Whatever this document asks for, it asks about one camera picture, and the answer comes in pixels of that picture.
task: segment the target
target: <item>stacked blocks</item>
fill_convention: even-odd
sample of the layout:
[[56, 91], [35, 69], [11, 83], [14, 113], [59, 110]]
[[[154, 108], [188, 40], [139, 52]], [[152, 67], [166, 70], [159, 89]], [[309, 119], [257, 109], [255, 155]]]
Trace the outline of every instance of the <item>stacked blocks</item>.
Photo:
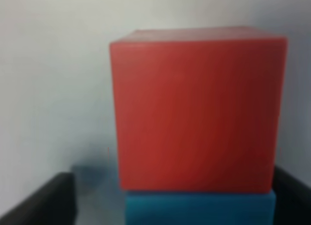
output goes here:
[[128, 224], [142, 203], [162, 218], [151, 208], [166, 202], [176, 224], [202, 224], [187, 205], [220, 224], [217, 197], [228, 216], [250, 208], [239, 224], [271, 224], [286, 48], [285, 37], [249, 27], [136, 31], [110, 45], [121, 187], [141, 191], [128, 195]]

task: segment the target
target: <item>blue block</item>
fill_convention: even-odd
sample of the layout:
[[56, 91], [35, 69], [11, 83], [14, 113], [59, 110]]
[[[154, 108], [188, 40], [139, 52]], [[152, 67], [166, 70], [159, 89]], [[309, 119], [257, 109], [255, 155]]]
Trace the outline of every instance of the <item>blue block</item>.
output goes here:
[[126, 225], [272, 225], [276, 196], [269, 194], [133, 193]]

